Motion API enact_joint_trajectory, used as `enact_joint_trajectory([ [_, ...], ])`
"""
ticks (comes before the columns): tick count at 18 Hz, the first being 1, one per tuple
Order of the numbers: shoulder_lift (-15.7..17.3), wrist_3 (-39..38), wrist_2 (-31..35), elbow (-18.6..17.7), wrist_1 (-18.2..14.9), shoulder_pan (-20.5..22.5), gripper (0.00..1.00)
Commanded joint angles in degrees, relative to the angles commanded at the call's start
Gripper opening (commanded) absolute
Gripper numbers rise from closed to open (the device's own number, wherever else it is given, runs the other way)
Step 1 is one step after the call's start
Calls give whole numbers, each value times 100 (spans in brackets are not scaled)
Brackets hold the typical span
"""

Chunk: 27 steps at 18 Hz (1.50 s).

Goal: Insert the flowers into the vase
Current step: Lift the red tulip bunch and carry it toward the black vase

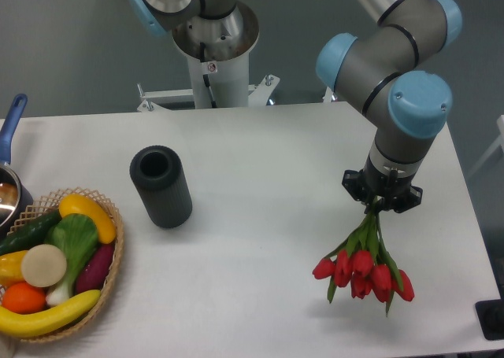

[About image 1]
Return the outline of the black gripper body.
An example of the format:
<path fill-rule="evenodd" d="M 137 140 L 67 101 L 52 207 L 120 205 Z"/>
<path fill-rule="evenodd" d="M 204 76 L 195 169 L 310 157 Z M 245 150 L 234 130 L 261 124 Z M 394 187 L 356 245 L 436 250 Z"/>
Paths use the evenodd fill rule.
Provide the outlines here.
<path fill-rule="evenodd" d="M 365 181 L 375 197 L 381 197 L 384 204 L 412 186 L 417 174 L 417 163 L 398 163 L 383 156 L 368 156 L 363 168 Z"/>

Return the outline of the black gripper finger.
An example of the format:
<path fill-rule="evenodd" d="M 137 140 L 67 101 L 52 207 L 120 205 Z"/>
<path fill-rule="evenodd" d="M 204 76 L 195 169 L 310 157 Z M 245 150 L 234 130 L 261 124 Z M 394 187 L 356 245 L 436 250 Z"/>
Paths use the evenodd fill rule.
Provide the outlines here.
<path fill-rule="evenodd" d="M 343 173 L 342 185 L 355 201 L 361 202 L 363 205 L 372 204 L 374 193 L 365 181 L 364 172 L 362 170 L 346 170 Z"/>
<path fill-rule="evenodd" d="M 391 201 L 391 210 L 394 212 L 406 212 L 421 204 L 423 189 L 418 186 L 410 186 L 402 194 L 394 197 Z"/>

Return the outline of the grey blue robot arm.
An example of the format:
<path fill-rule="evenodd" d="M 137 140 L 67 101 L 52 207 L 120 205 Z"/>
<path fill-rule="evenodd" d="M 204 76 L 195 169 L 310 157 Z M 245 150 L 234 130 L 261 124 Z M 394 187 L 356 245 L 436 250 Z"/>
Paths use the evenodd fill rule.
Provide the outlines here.
<path fill-rule="evenodd" d="M 452 92 L 418 65 L 460 34 L 453 0 L 358 0 L 377 24 L 361 40 L 330 39 L 316 73 L 322 83 L 376 127 L 360 171 L 348 170 L 343 187 L 368 212 L 405 212 L 421 203 L 412 184 L 453 105 Z M 249 54 L 258 41 L 258 19 L 239 0 L 129 0 L 144 27 L 170 34 L 186 57 L 199 109 L 251 105 Z"/>

